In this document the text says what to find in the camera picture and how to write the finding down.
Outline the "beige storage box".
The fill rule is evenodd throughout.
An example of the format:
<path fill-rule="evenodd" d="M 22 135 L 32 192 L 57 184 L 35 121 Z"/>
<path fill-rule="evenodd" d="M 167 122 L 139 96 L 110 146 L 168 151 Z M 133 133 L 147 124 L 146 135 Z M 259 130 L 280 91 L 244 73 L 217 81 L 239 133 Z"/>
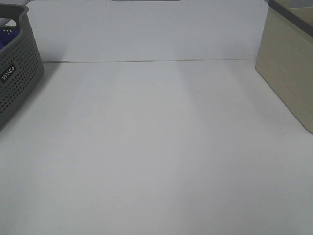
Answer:
<path fill-rule="evenodd" d="M 255 68 L 290 112 L 313 131 L 313 2 L 269 0 Z"/>

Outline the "blue microfibre towel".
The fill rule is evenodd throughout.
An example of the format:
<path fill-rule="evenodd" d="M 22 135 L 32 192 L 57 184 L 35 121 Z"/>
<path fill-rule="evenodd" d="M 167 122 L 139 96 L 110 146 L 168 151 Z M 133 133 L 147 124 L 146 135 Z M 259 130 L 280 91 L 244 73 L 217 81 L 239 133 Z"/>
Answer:
<path fill-rule="evenodd" d="M 0 28 L 0 49 L 3 49 L 14 40 L 18 36 L 19 31 L 20 30 L 17 27 L 2 26 Z"/>

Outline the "grey perforated plastic basket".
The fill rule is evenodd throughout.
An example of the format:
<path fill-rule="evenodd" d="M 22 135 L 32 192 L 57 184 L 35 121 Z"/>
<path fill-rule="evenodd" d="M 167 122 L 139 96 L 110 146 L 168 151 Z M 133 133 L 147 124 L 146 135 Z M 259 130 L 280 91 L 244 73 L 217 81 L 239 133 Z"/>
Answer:
<path fill-rule="evenodd" d="M 0 50 L 0 127 L 14 116 L 44 74 L 27 15 L 28 7 L 1 4 L 0 17 L 13 20 L 18 36 Z"/>

